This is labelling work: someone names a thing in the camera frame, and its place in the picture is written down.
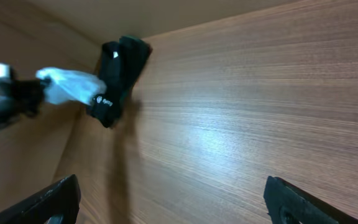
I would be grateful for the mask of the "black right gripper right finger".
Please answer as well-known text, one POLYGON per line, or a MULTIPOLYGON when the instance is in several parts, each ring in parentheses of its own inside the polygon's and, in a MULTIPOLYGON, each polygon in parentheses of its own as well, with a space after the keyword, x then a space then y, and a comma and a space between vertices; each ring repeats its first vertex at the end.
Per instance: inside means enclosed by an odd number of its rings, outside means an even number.
POLYGON ((358 224, 358 219, 279 177, 267 177, 264 200, 273 224, 358 224))

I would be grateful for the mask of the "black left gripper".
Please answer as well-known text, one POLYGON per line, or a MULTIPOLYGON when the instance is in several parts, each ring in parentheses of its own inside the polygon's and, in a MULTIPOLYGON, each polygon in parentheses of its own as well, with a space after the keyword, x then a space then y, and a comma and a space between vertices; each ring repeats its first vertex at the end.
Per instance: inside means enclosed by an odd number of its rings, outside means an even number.
POLYGON ((29 118, 34 118, 39 113, 39 108, 45 99, 44 91, 50 85, 50 79, 34 80, 0 80, 2 94, 13 98, 18 104, 19 111, 29 118))

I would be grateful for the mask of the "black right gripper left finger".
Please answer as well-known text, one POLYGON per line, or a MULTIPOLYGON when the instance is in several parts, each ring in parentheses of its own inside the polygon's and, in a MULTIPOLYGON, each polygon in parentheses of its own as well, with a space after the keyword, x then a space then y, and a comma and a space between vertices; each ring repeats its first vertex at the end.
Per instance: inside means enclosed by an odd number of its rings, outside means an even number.
POLYGON ((1 211, 0 224, 75 224, 80 200, 80 186, 73 174, 1 211))

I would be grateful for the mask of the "light blue striped shirt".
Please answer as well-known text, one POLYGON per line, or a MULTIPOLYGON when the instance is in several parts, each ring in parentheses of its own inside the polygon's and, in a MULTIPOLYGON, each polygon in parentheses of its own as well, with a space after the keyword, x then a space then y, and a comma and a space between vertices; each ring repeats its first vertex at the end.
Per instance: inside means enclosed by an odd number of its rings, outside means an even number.
POLYGON ((98 94, 106 92, 106 84, 97 76, 77 70, 46 67, 36 72, 40 80, 50 80, 44 90, 45 101, 60 105, 67 101, 79 101, 90 105, 98 94))

